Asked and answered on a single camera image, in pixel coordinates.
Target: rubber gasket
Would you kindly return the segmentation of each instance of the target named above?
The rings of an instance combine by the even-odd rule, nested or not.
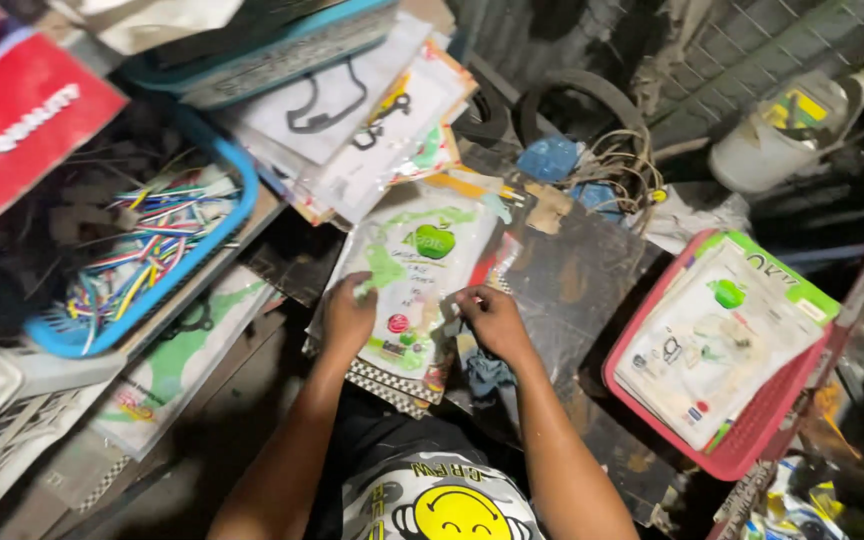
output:
[[[470,66],[479,89],[469,98],[472,104],[452,123],[452,131],[485,148],[492,148],[502,141],[509,129],[509,112],[502,95],[495,86],[475,67]],[[476,113],[482,118],[476,120]]]
[[[645,119],[622,90],[608,80],[589,71],[581,69],[562,69],[546,75],[532,89],[522,96],[515,108],[515,132],[523,148],[546,136],[539,129],[539,104],[547,92],[554,90],[570,90],[581,92],[603,105],[618,119],[622,126],[629,130],[643,132]],[[636,152],[642,152],[643,141],[636,138],[633,146]]]

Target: blue plastic basket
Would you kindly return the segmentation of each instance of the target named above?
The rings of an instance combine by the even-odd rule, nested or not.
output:
[[[275,31],[266,44],[160,70],[150,53],[123,65],[129,80],[201,110],[233,104],[380,43],[399,0],[345,0]]]
[[[238,204],[225,216],[222,223],[198,242],[195,249],[188,251],[172,271],[136,299],[121,319],[105,323],[99,328],[86,354],[83,354],[83,349],[89,339],[89,322],[85,317],[73,319],[64,310],[56,307],[26,320],[25,331],[29,337],[53,355],[80,359],[98,355],[114,346],[129,330],[153,314],[202,264],[207,263],[212,255],[221,250],[227,239],[239,229],[256,207],[259,182],[252,161],[211,129],[195,111],[181,105],[173,107],[174,126],[182,131],[186,139],[209,153],[225,170],[238,171],[237,175],[231,175],[234,181],[240,182]]]

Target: red plastic tray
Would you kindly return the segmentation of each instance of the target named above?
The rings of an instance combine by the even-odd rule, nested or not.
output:
[[[655,284],[649,296],[635,312],[628,325],[622,331],[622,335],[612,347],[608,354],[605,365],[602,367],[602,378],[605,380],[608,390],[619,400],[625,403],[642,420],[645,420],[659,435],[665,438],[672,446],[682,452],[690,460],[695,461],[702,469],[725,482],[734,482],[741,479],[749,468],[755,463],[756,458],[769,443],[786,417],[786,412],[791,409],[796,397],[806,385],[809,374],[815,369],[822,350],[825,349],[829,340],[833,325],[825,328],[825,334],[819,341],[812,345],[797,358],[780,369],[770,378],[751,399],[749,404],[739,415],[738,419],[726,433],[718,446],[710,453],[693,449],[689,443],[679,437],[675,431],[669,428],[662,420],[654,416],[636,398],[626,392],[616,382],[616,366],[622,353],[629,346],[629,342],[636,335],[642,322],[655,305],[666,294],[666,289],[672,283],[683,268],[688,268],[695,262],[695,252],[699,246],[715,233],[713,229],[699,232],[685,247],[684,251],[665,270],[662,277]]]

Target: t-shirt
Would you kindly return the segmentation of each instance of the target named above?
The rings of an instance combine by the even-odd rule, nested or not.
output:
[[[342,485],[349,540],[540,540],[522,492],[491,467],[458,453],[394,457]]]

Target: metal mesh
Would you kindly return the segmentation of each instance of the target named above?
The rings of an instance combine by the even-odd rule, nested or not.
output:
[[[864,38],[864,0],[727,0],[724,13],[667,76],[653,141],[665,146],[706,135],[790,78],[813,68],[836,75],[864,59],[846,42]]]

